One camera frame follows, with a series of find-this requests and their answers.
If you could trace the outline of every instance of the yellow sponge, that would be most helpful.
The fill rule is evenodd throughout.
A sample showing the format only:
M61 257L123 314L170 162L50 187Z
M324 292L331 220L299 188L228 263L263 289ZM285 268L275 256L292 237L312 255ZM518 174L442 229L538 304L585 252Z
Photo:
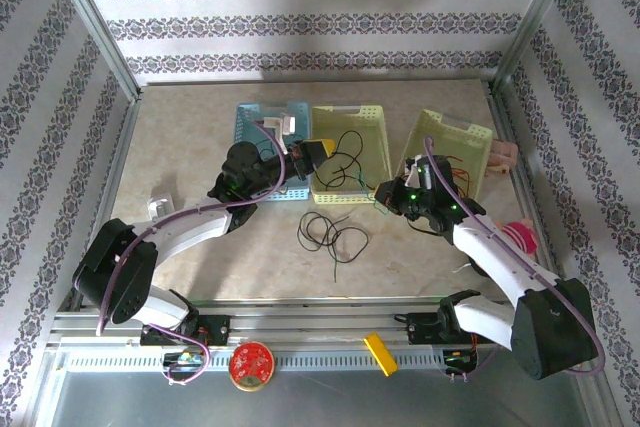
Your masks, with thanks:
M384 375L389 377L398 370L398 364L393 360L393 357L391 357L391 354L378 334L374 332L368 335L365 337L364 343L367 344L367 347L378 361L378 365L382 369L382 372L384 372Z

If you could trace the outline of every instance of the red round object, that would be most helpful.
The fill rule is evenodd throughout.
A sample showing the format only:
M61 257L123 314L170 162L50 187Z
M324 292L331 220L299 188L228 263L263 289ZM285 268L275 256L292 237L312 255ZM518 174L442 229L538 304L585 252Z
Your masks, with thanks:
M275 369L275 359L266 345L247 342L236 348L229 362L231 381L241 390L255 392L265 386Z

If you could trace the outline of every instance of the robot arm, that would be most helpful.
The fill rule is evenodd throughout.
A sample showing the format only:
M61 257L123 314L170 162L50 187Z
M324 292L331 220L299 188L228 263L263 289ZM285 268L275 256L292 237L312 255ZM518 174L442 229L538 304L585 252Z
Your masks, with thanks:
M451 166L435 156L445 181L455 189ZM512 240L496 227L484 209L463 199L470 217L453 201L421 155L407 160L405 178L378 187L376 200L410 221L425 217L433 231L469 256L505 293L510 305L491 302L467 290L441 301L438 334L476 333L511 350L520 366L541 379L597 355L595 344L579 321L539 280L548 281L593 327L589 294L577 279L562 280L518 249L501 246ZM514 259L513 251L520 259ZM525 270L516 260L526 263Z
M304 180L333 152L331 141L296 142L284 156L284 179ZM220 237L241 227L257 209L256 204L237 206L277 185L281 173L279 156L262 160L249 142L234 144L222 165L222 173L207 197L171 214L162 228L154 222L126 225L120 219L106 222L91 243L73 275L74 287L96 306L103 302L108 282L117 262L136 238L151 228L126 259L126 268L117 278L108 303L106 318L115 324L136 319L186 336L196 336L198 312L184 297L151 285L158 265L173 255L212 237ZM236 202L236 206L212 209L216 204Z

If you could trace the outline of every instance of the light green plastic basket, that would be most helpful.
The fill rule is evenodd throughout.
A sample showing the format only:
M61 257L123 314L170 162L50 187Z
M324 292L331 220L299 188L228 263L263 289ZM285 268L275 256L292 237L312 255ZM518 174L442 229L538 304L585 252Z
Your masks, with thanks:
M469 172L471 184L469 197L477 200L482 187L482 180L487 169L487 161L493 142L490 129L468 122L459 121L431 110L423 110L418 116L409 140L405 145L397 175L404 174L405 159L424 153L423 139L430 135L434 141L436 155L455 156L462 162L451 159L451 167ZM465 182L455 178L456 184L465 188Z
M333 139L336 144L340 136L348 130L355 130L362 136L364 149L358 157L362 165L362 178L374 189L381 182L392 178L389 144L384 123L384 112L379 105L313 106L311 109L311 138ZM355 155L360 147L356 135L347 135L340 145L342 152ZM345 156L327 160L318 175L324 182L336 177L333 174L341 166L349 163ZM349 169L357 175L357 167ZM313 176L311 182L313 200L317 204L357 204L373 203L375 190L363 189L357 180L347 179L338 188L327 189Z

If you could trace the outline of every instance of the patterned wallpaper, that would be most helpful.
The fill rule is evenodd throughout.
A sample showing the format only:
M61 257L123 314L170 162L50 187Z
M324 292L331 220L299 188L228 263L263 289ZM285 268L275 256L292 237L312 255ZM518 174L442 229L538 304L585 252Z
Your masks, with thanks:
M128 101L71 0L0 0L0 426L21 425Z
M639 0L554 0L510 117L560 265L586 281L624 425L640 425Z
M95 0L138 82L490 76L531 0Z

